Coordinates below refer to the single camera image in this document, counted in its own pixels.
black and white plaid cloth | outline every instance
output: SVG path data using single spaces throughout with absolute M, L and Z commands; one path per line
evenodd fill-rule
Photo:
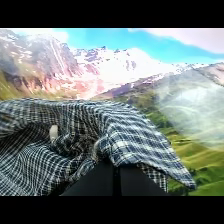
M 52 142 L 49 130 L 58 126 Z M 0 195 L 49 195 L 104 157 L 136 164 L 167 191 L 167 177 L 195 188 L 153 123 L 127 104 L 20 99 L 0 102 Z

checkered cloth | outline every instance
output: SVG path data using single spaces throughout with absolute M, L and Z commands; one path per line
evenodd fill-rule
M 52 142 L 49 130 L 57 125 Z M 169 141 L 134 107 L 109 101 L 0 102 L 0 195 L 49 195 L 108 157 L 136 164 L 167 190 L 167 177 L 195 188 Z

white cloud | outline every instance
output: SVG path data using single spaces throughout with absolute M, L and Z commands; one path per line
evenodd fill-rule
M 67 32 L 53 28 L 7 28 L 7 29 L 12 30 L 15 33 L 21 33 L 26 35 L 50 34 L 63 43 L 66 43 L 69 38 Z
M 197 46 L 204 50 L 224 54 L 224 28 L 139 28 L 129 31 L 144 30 L 148 33 L 172 37 L 187 45 Z

black object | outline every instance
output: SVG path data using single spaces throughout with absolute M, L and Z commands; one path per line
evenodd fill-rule
M 103 161 L 61 196 L 168 196 L 136 166 Z

blue sky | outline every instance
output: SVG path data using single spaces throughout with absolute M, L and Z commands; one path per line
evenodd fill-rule
M 23 34 L 49 33 L 69 47 L 137 47 L 166 63 L 224 61 L 223 28 L 13 28 Z
M 215 54 L 199 47 L 186 45 L 172 37 L 161 37 L 145 31 L 130 32 L 126 28 L 67 28 L 60 29 L 69 34 L 69 46 L 109 49 L 137 47 L 152 58 L 167 63 L 214 63 L 224 59 L 224 54 Z

